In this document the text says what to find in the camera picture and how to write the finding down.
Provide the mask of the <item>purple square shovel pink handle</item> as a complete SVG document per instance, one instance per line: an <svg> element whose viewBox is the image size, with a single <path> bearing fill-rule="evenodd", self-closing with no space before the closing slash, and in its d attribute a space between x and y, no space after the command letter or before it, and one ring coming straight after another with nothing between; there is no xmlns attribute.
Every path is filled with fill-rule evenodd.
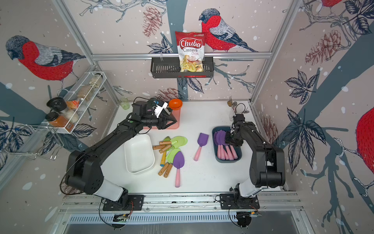
<svg viewBox="0 0 374 234"><path fill-rule="evenodd" d="M201 154L202 147L207 144L208 137L209 137L208 134L204 134L204 133L199 134L199 137L197 140L197 143L199 144L199 148L195 154L194 161L198 161L200 154Z"/></svg>

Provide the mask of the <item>white storage tray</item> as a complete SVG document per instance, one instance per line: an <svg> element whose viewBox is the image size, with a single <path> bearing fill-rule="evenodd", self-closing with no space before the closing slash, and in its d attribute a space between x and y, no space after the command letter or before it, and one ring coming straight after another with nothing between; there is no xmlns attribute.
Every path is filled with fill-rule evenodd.
<svg viewBox="0 0 374 234"><path fill-rule="evenodd" d="M149 171L155 164L149 135L137 135L124 143L125 164L128 173L137 175Z"/></svg>

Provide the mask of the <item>green shovel yellow handle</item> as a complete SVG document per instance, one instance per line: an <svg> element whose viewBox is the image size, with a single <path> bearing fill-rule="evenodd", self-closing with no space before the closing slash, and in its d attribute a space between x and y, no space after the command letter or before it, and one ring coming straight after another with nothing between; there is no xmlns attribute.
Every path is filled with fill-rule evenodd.
<svg viewBox="0 0 374 234"><path fill-rule="evenodd" d="M164 166L165 166L165 163L166 163L166 156L167 156L167 152L164 151L163 154L162 154L161 162L160 162L160 166L161 166L161 167L164 167Z"/></svg>

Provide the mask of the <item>purple shovel front pink handle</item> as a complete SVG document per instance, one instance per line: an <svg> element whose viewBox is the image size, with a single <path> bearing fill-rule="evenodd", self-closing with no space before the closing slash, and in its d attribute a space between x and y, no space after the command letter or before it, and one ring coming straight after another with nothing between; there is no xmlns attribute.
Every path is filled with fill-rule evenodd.
<svg viewBox="0 0 374 234"><path fill-rule="evenodd" d="M181 151L179 151L176 156L174 157L173 160L173 165L177 169L176 172L176 180L175 180L175 187L179 188L180 187L180 169L185 165L185 158L184 155Z"/></svg>

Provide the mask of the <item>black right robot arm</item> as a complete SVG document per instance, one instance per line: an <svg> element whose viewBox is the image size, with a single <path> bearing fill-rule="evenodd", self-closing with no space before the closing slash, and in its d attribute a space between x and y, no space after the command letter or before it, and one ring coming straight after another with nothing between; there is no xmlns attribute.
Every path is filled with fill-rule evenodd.
<svg viewBox="0 0 374 234"><path fill-rule="evenodd" d="M243 114L236 114L233 116L230 132L225 136L225 143L241 147L244 142L252 150L249 178L236 185L233 189L234 197L253 198L264 189L285 185L284 151L267 142L255 124L246 121Z"/></svg>

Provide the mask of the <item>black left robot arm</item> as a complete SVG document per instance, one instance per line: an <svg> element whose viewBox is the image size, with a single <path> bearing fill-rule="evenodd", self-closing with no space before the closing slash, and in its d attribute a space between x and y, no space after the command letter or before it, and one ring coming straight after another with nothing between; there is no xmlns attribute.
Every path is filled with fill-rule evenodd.
<svg viewBox="0 0 374 234"><path fill-rule="evenodd" d="M124 208L129 203L127 189L105 179L101 166L104 161L122 144L132 139L144 127L167 129L177 122L165 101L151 98L132 104L132 112L117 127L98 143L84 151L73 151L67 170L61 180L79 193L95 195L112 201Z"/></svg>

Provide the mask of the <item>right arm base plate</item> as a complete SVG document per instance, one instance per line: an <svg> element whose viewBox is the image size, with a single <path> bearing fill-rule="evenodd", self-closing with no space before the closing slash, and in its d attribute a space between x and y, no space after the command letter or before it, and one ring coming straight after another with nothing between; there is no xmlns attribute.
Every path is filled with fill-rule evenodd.
<svg viewBox="0 0 374 234"><path fill-rule="evenodd" d="M258 210L260 209L258 197L244 198L233 193L220 194L218 200L222 210L239 209L239 210Z"/></svg>

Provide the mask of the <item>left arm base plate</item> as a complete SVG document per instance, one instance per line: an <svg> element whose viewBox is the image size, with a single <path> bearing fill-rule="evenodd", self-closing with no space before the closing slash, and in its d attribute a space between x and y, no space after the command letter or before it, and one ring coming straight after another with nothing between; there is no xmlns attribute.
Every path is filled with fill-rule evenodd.
<svg viewBox="0 0 374 234"><path fill-rule="evenodd" d="M141 211L144 198L144 195L125 194L118 201L105 199L103 211Z"/></svg>

